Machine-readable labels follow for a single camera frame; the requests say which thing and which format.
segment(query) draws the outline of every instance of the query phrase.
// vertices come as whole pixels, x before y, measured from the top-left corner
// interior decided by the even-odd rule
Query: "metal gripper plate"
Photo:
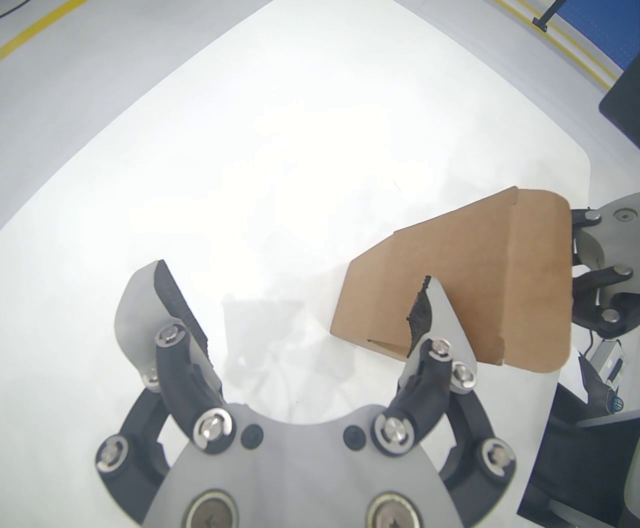
[[[421,447],[391,458],[371,440],[371,423],[384,410],[366,406],[324,424],[292,425],[267,419],[245,405],[226,407],[237,429],[234,443],[219,455],[187,445],[147,514],[143,528],[184,526],[190,504],[207,490],[223,490],[237,505],[239,528],[359,528],[370,504],[395,492],[419,512],[422,528],[462,528],[438,472]],[[245,449],[240,436],[258,424],[264,440]],[[349,425],[367,436],[351,451],[342,434]]]

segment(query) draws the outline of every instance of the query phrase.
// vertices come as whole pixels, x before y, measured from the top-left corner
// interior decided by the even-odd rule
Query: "black plastic bracket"
[[[384,415],[408,419],[415,433],[414,445],[435,427],[449,406],[451,362],[439,361],[431,356],[431,339],[420,345],[417,372],[396,394]]]
[[[493,438],[493,429],[474,391],[451,393],[447,418],[456,439],[440,471],[465,528],[478,523],[502,497],[513,475],[516,461],[504,468],[504,476],[491,472],[481,454],[485,440]]]
[[[193,428],[198,418],[212,408],[224,407],[224,402],[207,384],[200,365],[191,361],[191,334],[180,325],[177,326],[186,334],[172,346],[156,346],[156,368],[166,408],[182,432],[193,441]],[[229,436],[209,442],[204,451],[209,454],[223,452],[233,442],[235,435],[236,424],[233,423]]]
[[[113,499],[140,525],[169,472],[164,449],[157,441],[167,416],[162,397],[145,389],[120,429],[128,443],[124,462],[110,473],[98,471]],[[105,445],[103,442],[98,449],[96,464]]]
[[[576,235],[576,231],[578,231],[578,229],[581,229],[583,227],[590,227],[592,225],[597,225],[602,221],[602,217],[599,216],[598,218],[594,219],[594,220],[590,220],[587,218],[587,213],[590,211],[591,209],[572,209],[571,210],[571,238],[572,238],[572,244],[575,242],[575,235]],[[575,251],[572,250],[573,253],[573,265],[574,266],[579,266],[580,264],[582,264],[582,262],[580,261],[580,258],[578,257],[577,253],[575,253]]]
[[[617,293],[607,307],[600,306],[598,301],[599,289],[629,280],[629,275],[616,273],[615,267],[588,271],[573,278],[573,308],[572,321],[593,330],[603,339],[615,339],[640,324],[640,295],[632,293]],[[602,312],[606,308],[618,312],[617,321],[606,321]]]

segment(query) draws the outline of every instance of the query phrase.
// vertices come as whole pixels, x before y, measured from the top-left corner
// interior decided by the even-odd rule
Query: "screw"
[[[225,492],[206,492],[197,498],[186,513],[186,528],[236,528],[238,512],[233,499]]]
[[[623,264],[616,264],[613,267],[613,271],[615,271],[618,275],[622,275],[623,277],[626,277],[627,275],[631,275],[633,273],[632,268],[624,266]]]
[[[498,438],[485,440],[481,452],[487,469],[498,477],[504,477],[504,469],[516,460],[513,450]]]
[[[160,380],[158,379],[158,374],[155,367],[153,367],[148,374],[144,374],[142,376],[142,383],[152,392],[159,392]]]
[[[373,421],[371,436],[376,447],[391,456],[409,452],[415,440],[415,432],[409,420],[401,420],[395,416],[387,418],[382,413]]]
[[[449,355],[449,348],[449,343],[443,339],[435,339],[431,342],[431,350],[433,350],[441,358]]]
[[[608,323],[614,324],[620,320],[620,314],[613,308],[607,308],[606,310],[602,310],[602,319]]]
[[[387,418],[383,430],[389,442],[397,442],[398,444],[401,444],[406,440],[406,428],[403,423],[394,416]]]
[[[474,388],[476,385],[474,373],[462,361],[453,362],[453,376],[462,388]]]
[[[622,400],[620,396],[614,396],[613,398],[611,398],[611,410],[614,413],[619,413],[624,408],[625,408],[625,402]]]
[[[498,467],[506,468],[511,463],[509,453],[502,445],[494,445],[489,451],[489,460]]]
[[[231,415],[222,408],[209,409],[196,420],[193,426],[193,441],[203,451],[209,442],[229,436],[233,430]]]
[[[600,219],[600,213],[592,209],[590,211],[585,212],[584,217],[587,220],[595,221]]]
[[[633,209],[618,209],[613,216],[616,218],[616,220],[618,220],[619,222],[631,222],[632,220],[634,220],[638,215],[637,213],[633,210]]]
[[[164,341],[167,344],[172,343],[178,337],[179,332],[180,332],[180,328],[178,328],[175,325],[170,326],[169,328],[165,328],[164,330],[161,330],[160,339],[162,339],[162,341]]]
[[[97,456],[96,467],[100,473],[111,473],[118,469],[129,453],[129,443],[124,436],[114,435],[105,440]]]
[[[420,528],[420,519],[406,498],[385,493],[369,507],[367,528]]]
[[[208,442],[214,442],[222,436],[222,418],[213,416],[205,419],[200,425],[200,434],[204,436]]]

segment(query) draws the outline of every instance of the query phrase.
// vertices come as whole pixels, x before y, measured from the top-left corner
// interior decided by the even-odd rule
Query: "black mount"
[[[589,209],[572,209],[572,236],[575,241],[576,231],[582,227],[589,227],[601,222],[586,218]],[[573,265],[582,264],[578,255],[573,253]],[[611,297],[608,306],[598,303],[600,288],[624,282],[633,277],[633,271],[627,275],[616,272],[616,267],[588,271],[573,278],[573,308],[572,321],[588,330],[593,330],[603,339],[615,339],[640,325],[640,295],[619,292]],[[617,318],[603,317],[607,309],[615,310]]]
[[[124,462],[110,473],[98,471],[113,499],[138,524],[143,523],[169,473],[164,449],[157,441],[168,416],[162,397],[143,390],[120,429],[129,448]],[[96,463],[105,445],[103,442],[98,449]]]

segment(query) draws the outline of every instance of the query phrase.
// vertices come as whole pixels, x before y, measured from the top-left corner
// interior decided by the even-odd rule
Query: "cardboard flap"
[[[512,187],[432,220],[396,231],[386,266],[383,297],[374,312],[368,339],[410,346],[405,317],[426,275],[438,277],[479,361],[499,363],[504,276],[511,207],[518,201]]]
[[[353,336],[359,335],[366,343],[374,321],[391,246],[392,236],[365,251],[349,264],[340,301],[331,323],[333,335],[348,341],[353,341]]]
[[[479,362],[534,372],[566,362],[572,235],[564,198],[512,187],[396,231],[349,265],[332,334],[405,359],[406,318],[426,275],[439,279]]]
[[[556,371],[571,350],[571,210],[557,194],[524,189],[513,213],[501,330],[504,361],[534,372]]]

